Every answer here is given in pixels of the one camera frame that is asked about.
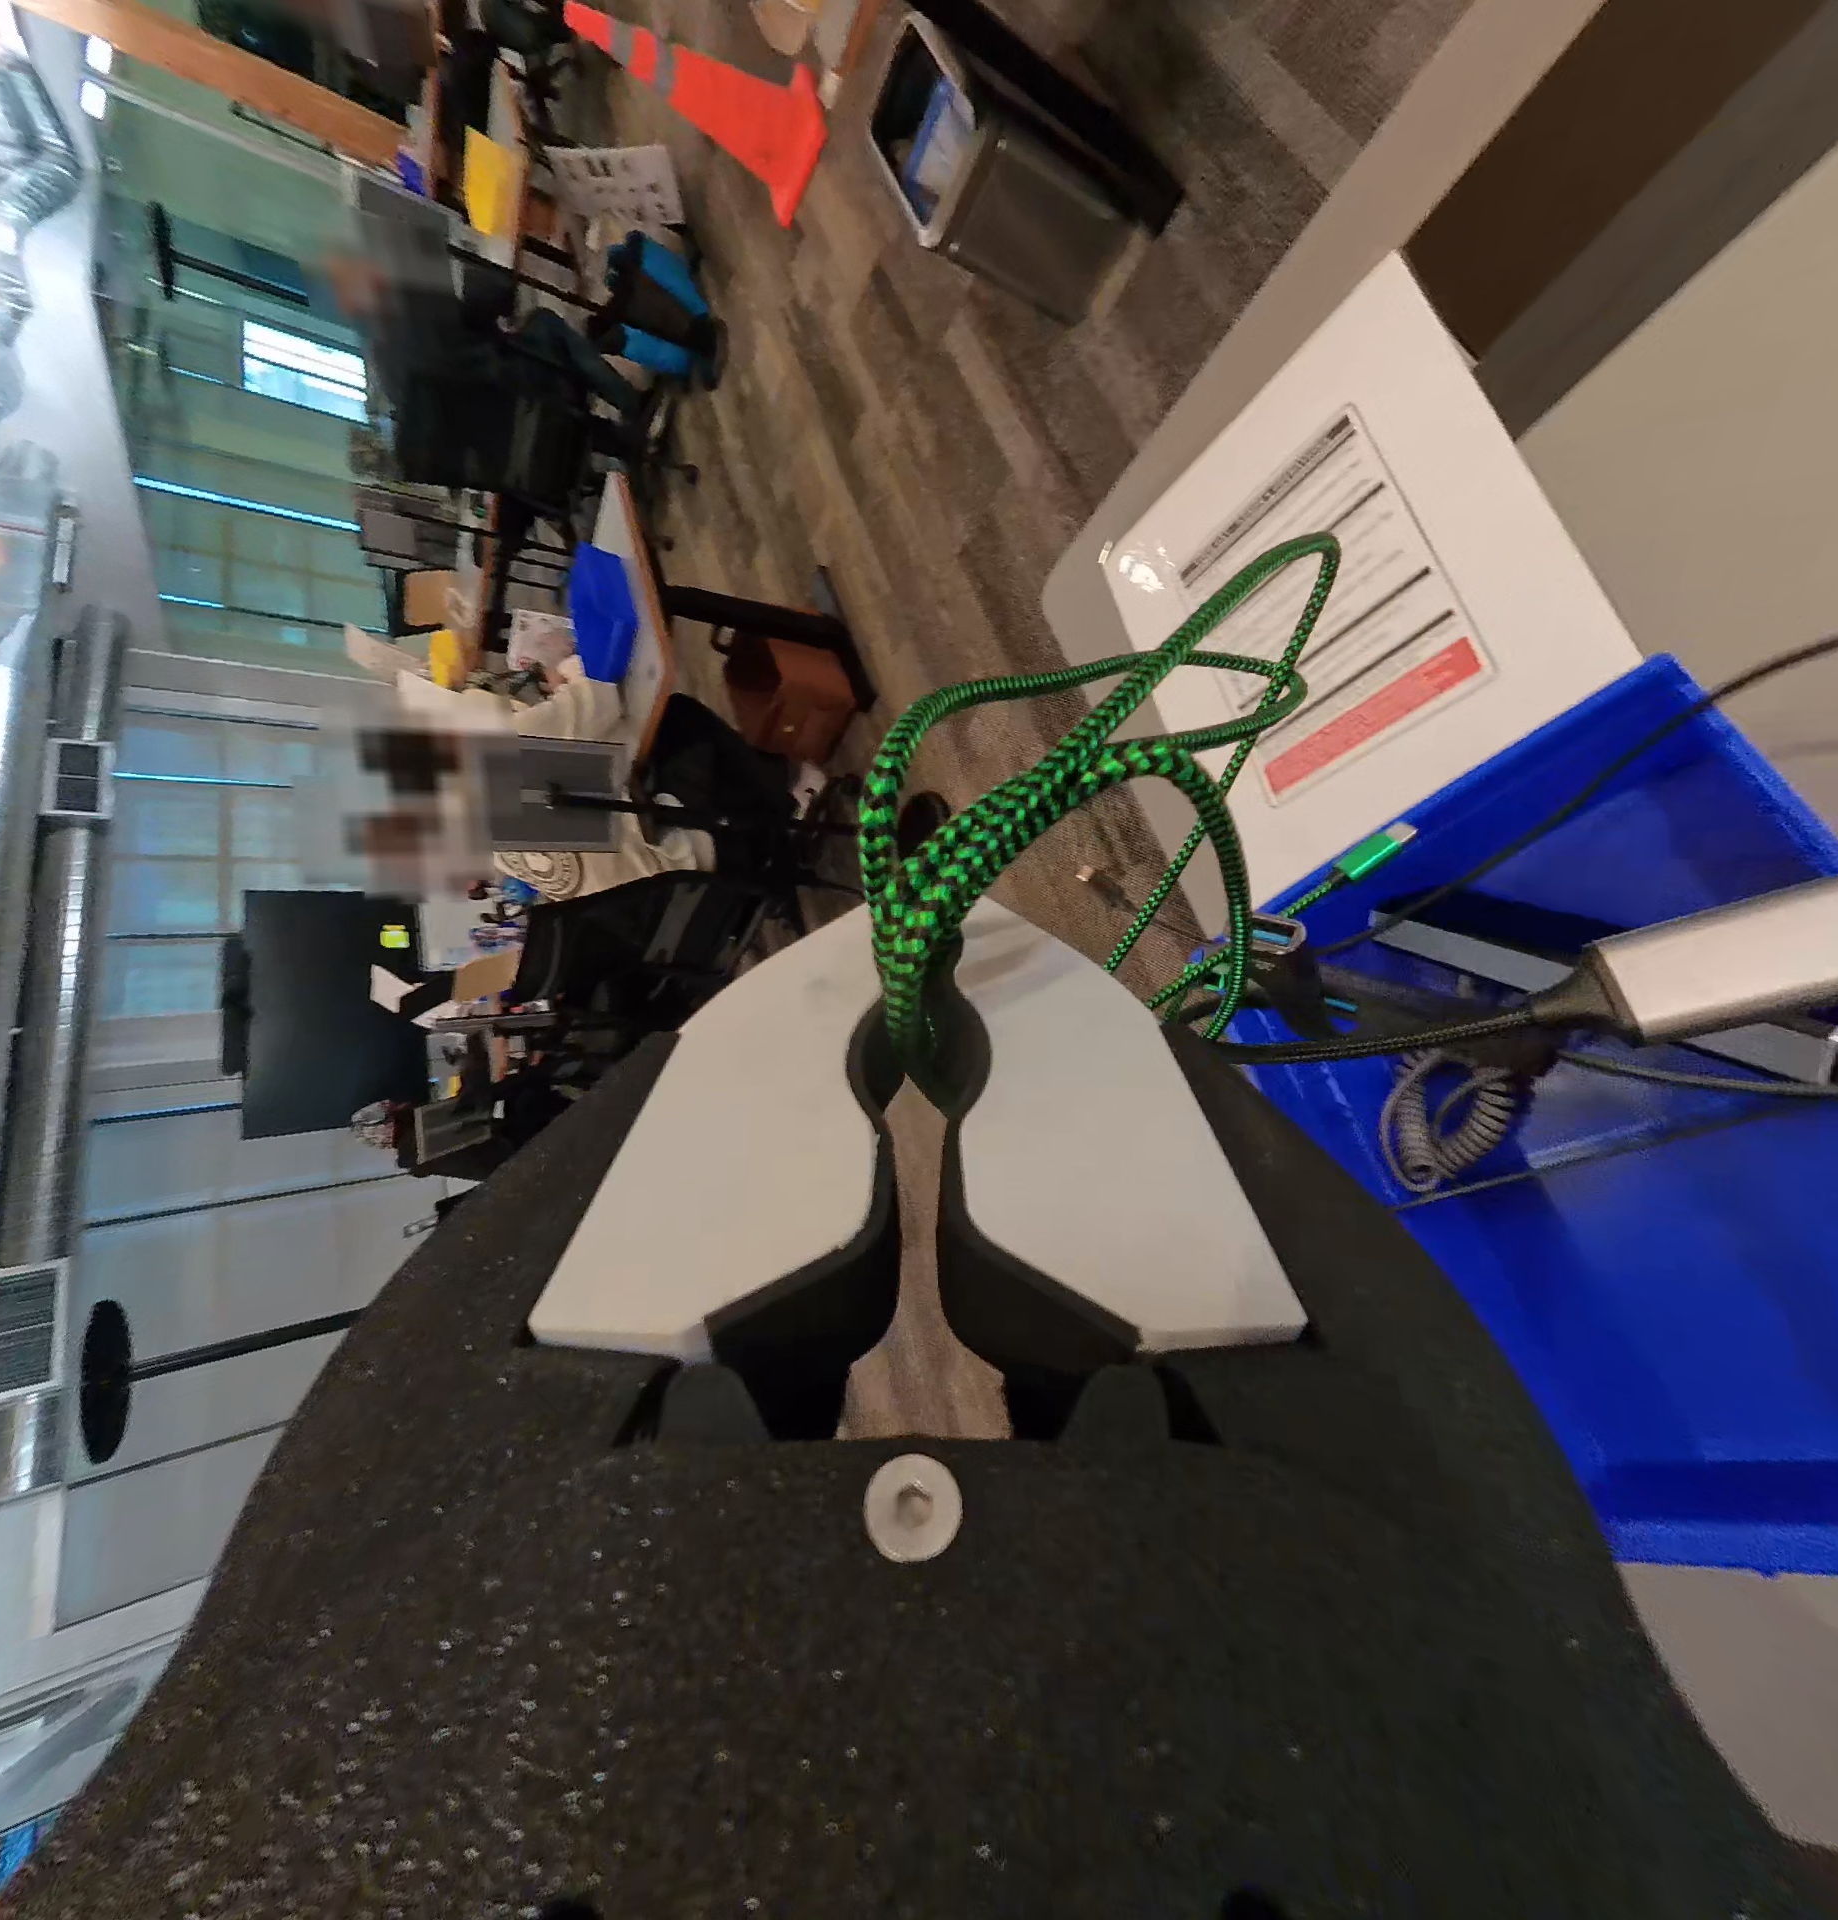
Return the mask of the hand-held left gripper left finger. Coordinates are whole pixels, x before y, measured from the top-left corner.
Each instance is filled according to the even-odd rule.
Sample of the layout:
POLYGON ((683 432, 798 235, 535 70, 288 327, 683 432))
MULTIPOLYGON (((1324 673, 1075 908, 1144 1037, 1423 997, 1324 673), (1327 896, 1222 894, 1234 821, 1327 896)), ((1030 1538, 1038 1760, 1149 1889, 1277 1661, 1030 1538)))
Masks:
POLYGON ((897 1310, 902 1232, 864 907, 668 1037, 528 1318, 543 1348, 719 1362, 840 1403, 897 1310))

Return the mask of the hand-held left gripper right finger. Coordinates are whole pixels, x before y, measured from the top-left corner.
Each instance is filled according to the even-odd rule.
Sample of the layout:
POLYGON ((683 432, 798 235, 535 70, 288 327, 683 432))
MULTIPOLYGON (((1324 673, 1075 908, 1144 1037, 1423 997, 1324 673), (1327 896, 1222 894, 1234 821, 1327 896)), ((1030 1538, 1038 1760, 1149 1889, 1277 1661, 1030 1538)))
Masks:
POLYGON ((1281 1346, 1310 1316, 1147 1006, 1003 904, 953 972, 963 1076, 936 1279, 1007 1403, 1070 1403, 1115 1364, 1281 1346))

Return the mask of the short black USB adapter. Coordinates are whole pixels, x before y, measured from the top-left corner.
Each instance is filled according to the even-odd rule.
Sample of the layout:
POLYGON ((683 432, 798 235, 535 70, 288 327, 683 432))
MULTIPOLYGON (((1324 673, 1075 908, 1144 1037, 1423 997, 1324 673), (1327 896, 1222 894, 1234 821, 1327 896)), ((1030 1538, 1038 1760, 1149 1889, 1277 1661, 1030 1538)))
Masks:
POLYGON ((1303 1042, 1338 1039, 1324 981, 1307 944, 1307 927, 1286 914, 1247 923, 1247 988, 1303 1042))

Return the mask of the blue plastic bin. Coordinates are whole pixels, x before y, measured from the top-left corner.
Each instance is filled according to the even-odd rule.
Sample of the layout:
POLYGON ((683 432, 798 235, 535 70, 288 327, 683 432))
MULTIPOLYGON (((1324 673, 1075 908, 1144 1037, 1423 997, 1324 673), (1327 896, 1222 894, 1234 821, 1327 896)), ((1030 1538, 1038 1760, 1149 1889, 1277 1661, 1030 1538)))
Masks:
MULTIPOLYGON (((1639 931, 1838 878, 1838 836, 1689 670, 1658 658, 1499 751, 1317 902, 1344 1031, 1531 999, 1382 948, 1460 896, 1639 931)), ((1402 1063, 1251 1079, 1435 1261, 1505 1348, 1626 1562, 1838 1574, 1838 1086, 1581 1031, 1506 1139, 1435 1190, 1392 1166, 1402 1063)))

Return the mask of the office desk with black legs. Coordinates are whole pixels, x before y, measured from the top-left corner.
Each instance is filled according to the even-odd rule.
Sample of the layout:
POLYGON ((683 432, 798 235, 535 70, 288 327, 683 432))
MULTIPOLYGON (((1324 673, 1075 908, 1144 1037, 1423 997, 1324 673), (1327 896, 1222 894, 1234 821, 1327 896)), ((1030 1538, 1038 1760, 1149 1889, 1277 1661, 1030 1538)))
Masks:
POLYGON ((614 685, 617 694, 614 739, 631 748, 641 762, 661 728, 668 696, 677 691, 677 658, 641 512, 620 471, 606 476, 589 542, 616 550, 632 567, 641 633, 625 679, 614 685))

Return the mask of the grey desk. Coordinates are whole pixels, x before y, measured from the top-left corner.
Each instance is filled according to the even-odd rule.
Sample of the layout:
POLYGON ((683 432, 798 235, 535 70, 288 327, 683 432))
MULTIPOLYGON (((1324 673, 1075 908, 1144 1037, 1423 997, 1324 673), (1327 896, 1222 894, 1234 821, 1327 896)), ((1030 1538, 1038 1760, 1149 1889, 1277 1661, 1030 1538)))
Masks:
MULTIPOLYGON (((1483 399, 1403 247, 1508 127, 1603 4, 1468 4, 1382 128, 1247 302, 1104 506, 1055 564, 1041 609, 1059 651, 1128 638, 1117 547, 1158 512, 1236 507, 1332 402, 1399 431, 1388 464, 1483 637, 1506 628, 1506 694, 1483 696, 1484 751, 1522 737, 1639 663, 1619 614, 1483 399)), ((1722 1757, 1800 1841, 1838 1851, 1838 1574, 1631 1569, 1722 1757)))

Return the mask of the grey tablet on stand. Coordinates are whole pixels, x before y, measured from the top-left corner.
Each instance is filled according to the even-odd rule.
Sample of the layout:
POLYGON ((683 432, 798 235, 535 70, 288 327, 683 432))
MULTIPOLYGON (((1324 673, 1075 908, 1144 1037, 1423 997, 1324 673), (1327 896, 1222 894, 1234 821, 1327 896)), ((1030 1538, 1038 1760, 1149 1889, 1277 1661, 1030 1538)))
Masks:
POLYGON ((632 757, 620 744, 503 737, 480 754, 485 841, 506 853, 610 853, 634 814, 632 757))

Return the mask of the black monitor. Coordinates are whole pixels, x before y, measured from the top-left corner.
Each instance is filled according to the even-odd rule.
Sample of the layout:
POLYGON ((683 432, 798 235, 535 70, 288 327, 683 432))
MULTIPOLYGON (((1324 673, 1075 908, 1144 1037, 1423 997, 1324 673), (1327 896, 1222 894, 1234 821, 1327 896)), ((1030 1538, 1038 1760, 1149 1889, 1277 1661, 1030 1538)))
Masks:
POLYGON ((355 891, 248 891, 220 948, 220 1074, 244 1139, 347 1129, 426 1090, 426 1033, 376 994, 376 968, 425 983, 415 908, 355 891))

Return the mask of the brown cardboard box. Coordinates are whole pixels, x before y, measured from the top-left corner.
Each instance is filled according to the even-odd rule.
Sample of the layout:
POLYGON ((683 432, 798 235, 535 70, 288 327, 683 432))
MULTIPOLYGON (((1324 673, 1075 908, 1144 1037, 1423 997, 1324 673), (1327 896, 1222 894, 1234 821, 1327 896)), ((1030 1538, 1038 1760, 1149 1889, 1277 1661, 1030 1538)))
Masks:
POLYGON ((740 737, 796 762, 829 764, 878 701, 851 625, 829 611, 771 609, 764 629, 712 637, 740 737))

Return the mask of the small blue storage bin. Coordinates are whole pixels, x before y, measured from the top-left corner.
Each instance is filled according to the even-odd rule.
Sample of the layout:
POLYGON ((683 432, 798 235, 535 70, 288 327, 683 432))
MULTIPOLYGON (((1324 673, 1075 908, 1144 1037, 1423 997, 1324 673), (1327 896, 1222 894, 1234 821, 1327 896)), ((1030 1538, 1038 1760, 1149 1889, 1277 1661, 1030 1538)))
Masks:
POLYGON ((572 552, 565 609, 572 651, 586 677, 620 685, 641 633, 632 567, 616 550, 584 541, 572 552))

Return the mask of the printed instruction sheet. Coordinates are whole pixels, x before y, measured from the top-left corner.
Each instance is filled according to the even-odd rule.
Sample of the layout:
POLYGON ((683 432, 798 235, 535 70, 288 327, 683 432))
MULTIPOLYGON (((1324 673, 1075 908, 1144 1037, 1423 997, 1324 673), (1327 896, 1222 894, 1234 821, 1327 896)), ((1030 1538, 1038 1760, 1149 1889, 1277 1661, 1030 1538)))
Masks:
POLYGON ((1259 489, 1179 550, 1183 606, 1196 611, 1266 552, 1315 536, 1340 545, 1340 567, 1297 658, 1307 694, 1246 769, 1274 805, 1421 731, 1497 673, 1354 404, 1338 409, 1259 489))

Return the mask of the blue office chair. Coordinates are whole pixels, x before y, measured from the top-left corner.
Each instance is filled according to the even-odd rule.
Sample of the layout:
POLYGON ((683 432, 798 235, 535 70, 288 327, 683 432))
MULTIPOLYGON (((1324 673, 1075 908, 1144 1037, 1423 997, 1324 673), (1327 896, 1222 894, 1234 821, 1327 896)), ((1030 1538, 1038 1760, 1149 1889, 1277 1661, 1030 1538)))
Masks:
POLYGON ((620 327, 620 358, 647 372, 715 391, 724 329, 681 253, 634 230, 606 249, 604 283, 620 327))

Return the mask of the grey trash bin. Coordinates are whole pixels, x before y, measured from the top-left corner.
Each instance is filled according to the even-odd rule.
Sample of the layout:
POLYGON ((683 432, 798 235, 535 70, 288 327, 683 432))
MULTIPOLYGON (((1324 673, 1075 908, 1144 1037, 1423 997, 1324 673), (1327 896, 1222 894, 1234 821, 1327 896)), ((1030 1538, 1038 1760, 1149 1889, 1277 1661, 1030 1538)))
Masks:
POLYGON ((1070 326, 1188 197, 1117 108, 978 3, 906 8, 868 139, 925 253, 1070 326))

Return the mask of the yellow object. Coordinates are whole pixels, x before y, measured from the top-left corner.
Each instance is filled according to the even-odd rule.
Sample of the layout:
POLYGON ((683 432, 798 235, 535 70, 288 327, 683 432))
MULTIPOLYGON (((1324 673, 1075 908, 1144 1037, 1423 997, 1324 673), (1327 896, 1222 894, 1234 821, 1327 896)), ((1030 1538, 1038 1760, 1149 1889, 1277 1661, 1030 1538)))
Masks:
POLYGON ((463 144, 461 193, 470 228, 486 241, 516 244, 524 230, 524 200, 529 159, 524 146, 470 128, 463 144))

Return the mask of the metal air duct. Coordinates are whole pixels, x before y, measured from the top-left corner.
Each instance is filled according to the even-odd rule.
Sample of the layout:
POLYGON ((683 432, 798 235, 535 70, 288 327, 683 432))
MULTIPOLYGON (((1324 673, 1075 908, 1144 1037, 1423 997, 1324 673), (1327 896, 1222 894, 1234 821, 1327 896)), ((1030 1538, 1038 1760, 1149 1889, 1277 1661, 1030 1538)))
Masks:
POLYGON ((72 1258, 129 622, 0 640, 0 1507, 63 1484, 72 1258))

